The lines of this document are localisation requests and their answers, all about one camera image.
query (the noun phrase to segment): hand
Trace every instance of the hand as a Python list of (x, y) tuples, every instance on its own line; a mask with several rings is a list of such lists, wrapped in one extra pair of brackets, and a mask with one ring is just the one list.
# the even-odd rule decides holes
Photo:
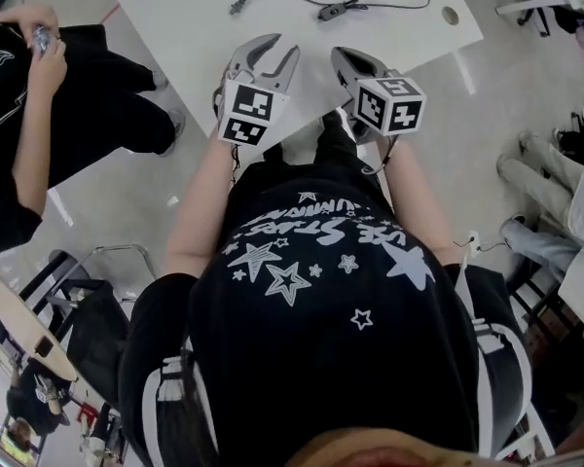
[(39, 24), (46, 26), (56, 38), (60, 38), (58, 18), (51, 6), (29, 4), (16, 7), (14, 11), (14, 18), (29, 49), (32, 47), (32, 34)]
[(52, 40), (44, 55), (35, 52), (28, 72), (28, 97), (52, 99), (65, 79), (65, 44)]

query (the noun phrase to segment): table leg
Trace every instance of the table leg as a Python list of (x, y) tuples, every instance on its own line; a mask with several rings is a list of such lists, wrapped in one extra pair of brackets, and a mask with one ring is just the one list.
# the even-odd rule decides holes
[(503, 7), (495, 7), (495, 12), (498, 15), (511, 14), (514, 12), (527, 11), (529, 9), (541, 9), (543, 7), (557, 7), (559, 5), (567, 5), (566, 0), (526, 0), (525, 2), (518, 2), (516, 4), (504, 5)]

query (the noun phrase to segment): chair leg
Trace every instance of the chair leg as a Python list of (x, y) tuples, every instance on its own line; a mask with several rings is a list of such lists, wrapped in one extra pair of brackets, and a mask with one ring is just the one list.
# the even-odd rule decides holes
[(550, 32), (549, 25), (547, 24), (547, 17), (545, 17), (545, 9), (536, 9), (536, 11), (538, 12), (538, 15), (541, 18), (541, 22), (543, 23), (544, 31), (540, 31), (540, 35), (543, 38), (548, 37), (550, 35)]
[(532, 14), (534, 13), (534, 9), (527, 9), (526, 13), (524, 14), (524, 16), (522, 18), (518, 18), (517, 19), (517, 23), (520, 26), (523, 26), (524, 24), (526, 24), (526, 22), (528, 22), (530, 20), (530, 18), (532, 17)]

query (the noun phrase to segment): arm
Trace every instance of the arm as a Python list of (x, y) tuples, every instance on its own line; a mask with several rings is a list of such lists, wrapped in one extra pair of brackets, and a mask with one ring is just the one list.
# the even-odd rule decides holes
[(32, 46), (32, 34), (38, 24), (50, 29), (56, 38), (60, 37), (58, 19), (54, 9), (49, 5), (17, 5), (0, 12), (0, 22), (17, 24), (28, 48)]
[(13, 178), (19, 203), (41, 216), (46, 207), (50, 177), (52, 101), (65, 78), (65, 44), (54, 40), (43, 57), (35, 55), (28, 76)]
[[(379, 142), (383, 153), (384, 142)], [(398, 141), (384, 173), (398, 223), (421, 240), (442, 265), (460, 263), (448, 219), (407, 141)]]
[(207, 267), (223, 225), (233, 165), (232, 146), (212, 133), (168, 239), (166, 274), (181, 272), (199, 278)]
[(19, 387), (19, 368), (13, 366), (13, 373), (11, 374), (11, 387)]

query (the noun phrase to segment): hair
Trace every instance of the hair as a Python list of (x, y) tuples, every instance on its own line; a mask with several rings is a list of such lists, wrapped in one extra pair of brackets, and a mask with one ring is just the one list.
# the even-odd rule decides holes
[(30, 451), (30, 441), (29, 440), (24, 440), (19, 434), (16, 434), (14, 432), (15, 428), (20, 428), (21, 426), (23, 426), (24, 424), (22, 424), (21, 422), (18, 422), (17, 420), (12, 423), (6, 431), (6, 435), (7, 438), (9, 438), (9, 440), (11, 440), (11, 442), (18, 447), (21, 451), (23, 451), (24, 453), (27, 453)]
[(210, 436), (195, 381), (195, 354), (187, 349), (182, 353), (182, 400), (159, 402), (159, 416), (164, 419), (164, 433), (159, 445), (165, 467), (217, 467), (218, 452)]

